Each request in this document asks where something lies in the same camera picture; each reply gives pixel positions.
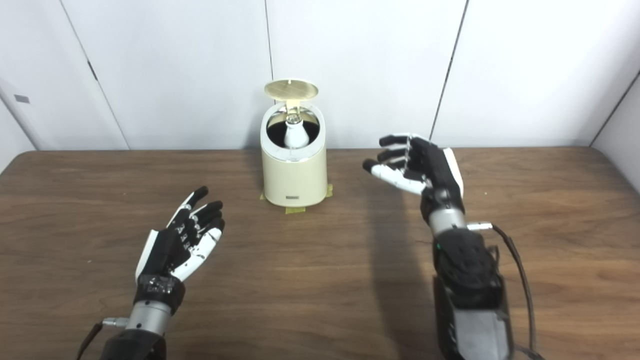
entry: masking tape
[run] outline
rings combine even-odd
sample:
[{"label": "masking tape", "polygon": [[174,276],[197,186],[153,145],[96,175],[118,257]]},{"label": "masking tape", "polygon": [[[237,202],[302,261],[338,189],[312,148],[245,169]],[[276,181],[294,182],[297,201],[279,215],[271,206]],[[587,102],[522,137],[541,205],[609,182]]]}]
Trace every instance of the masking tape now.
[{"label": "masking tape", "polygon": [[285,214],[304,213],[307,208],[284,208]]}]

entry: silver cylinder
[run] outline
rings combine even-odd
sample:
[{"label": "silver cylinder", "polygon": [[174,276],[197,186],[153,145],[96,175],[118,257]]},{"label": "silver cylinder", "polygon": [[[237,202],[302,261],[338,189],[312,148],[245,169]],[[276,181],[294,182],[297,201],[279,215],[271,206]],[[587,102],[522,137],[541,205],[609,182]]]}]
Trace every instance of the silver cylinder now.
[{"label": "silver cylinder", "polygon": [[459,209],[438,209],[429,215],[429,227],[435,237],[446,230],[466,229],[467,221],[465,220],[465,214]]},{"label": "silver cylinder", "polygon": [[159,301],[138,301],[133,305],[125,329],[139,329],[164,336],[171,318],[171,308]]}]

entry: white bulb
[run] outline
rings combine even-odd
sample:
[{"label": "white bulb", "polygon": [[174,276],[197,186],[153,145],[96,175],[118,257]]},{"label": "white bulb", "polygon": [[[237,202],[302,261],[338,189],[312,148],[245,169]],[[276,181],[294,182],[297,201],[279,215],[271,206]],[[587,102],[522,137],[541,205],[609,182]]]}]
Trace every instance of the white bulb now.
[{"label": "white bulb", "polygon": [[297,124],[287,124],[287,132],[284,134],[284,145],[289,149],[299,149],[309,144],[309,135],[302,126],[302,121]]}]

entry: black cable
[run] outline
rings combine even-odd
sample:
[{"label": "black cable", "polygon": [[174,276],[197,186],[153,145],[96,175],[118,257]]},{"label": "black cable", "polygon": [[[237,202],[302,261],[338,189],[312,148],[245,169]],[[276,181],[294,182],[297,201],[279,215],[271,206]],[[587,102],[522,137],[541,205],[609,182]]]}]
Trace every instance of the black cable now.
[{"label": "black cable", "polygon": [[82,354],[84,353],[86,348],[89,347],[89,344],[93,341],[95,336],[98,335],[98,332],[100,332],[100,330],[102,330],[102,323],[97,323],[91,328],[91,331],[89,331],[82,344],[80,344],[80,349],[78,350],[78,356],[76,357],[76,360],[80,360]]},{"label": "black cable", "polygon": [[516,346],[516,350],[523,352],[529,359],[533,360],[544,360],[540,354],[536,351],[536,319],[533,313],[533,298],[531,296],[531,289],[529,288],[529,281],[527,280],[527,274],[524,272],[524,266],[522,266],[522,260],[520,259],[520,255],[518,250],[516,249],[516,245],[513,243],[513,239],[510,236],[504,233],[499,227],[493,225],[493,230],[500,234],[502,239],[504,240],[504,244],[507,245],[511,256],[516,262],[518,266],[518,272],[520,272],[520,280],[522,281],[522,287],[524,288],[524,294],[527,299],[527,311],[529,313],[529,348],[523,348]]}]

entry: black and white robotic hand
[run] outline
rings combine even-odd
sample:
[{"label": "black and white robotic hand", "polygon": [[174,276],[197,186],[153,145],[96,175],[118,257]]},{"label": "black and white robotic hand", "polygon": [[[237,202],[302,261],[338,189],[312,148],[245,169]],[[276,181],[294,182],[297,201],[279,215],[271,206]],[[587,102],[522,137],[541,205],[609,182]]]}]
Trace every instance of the black and white robotic hand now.
[{"label": "black and white robotic hand", "polygon": [[[463,181],[451,149],[413,134],[380,138],[387,150],[364,169],[395,187],[422,197],[420,211],[433,234],[433,279],[438,345],[447,360],[503,360],[514,349],[531,359],[535,325],[531,293],[520,256],[509,236],[490,222],[467,223]],[[479,230],[498,232],[516,259],[529,310],[529,348],[514,346],[499,251],[487,247]]]},{"label": "black and white robotic hand", "polygon": [[164,332],[182,304],[184,281],[209,257],[222,236],[222,202],[194,209],[208,194],[199,188],[178,207],[166,228],[151,230],[136,269],[136,295],[128,318],[96,324],[80,347],[79,360],[103,325],[124,327],[107,340],[101,360],[165,360]]}]

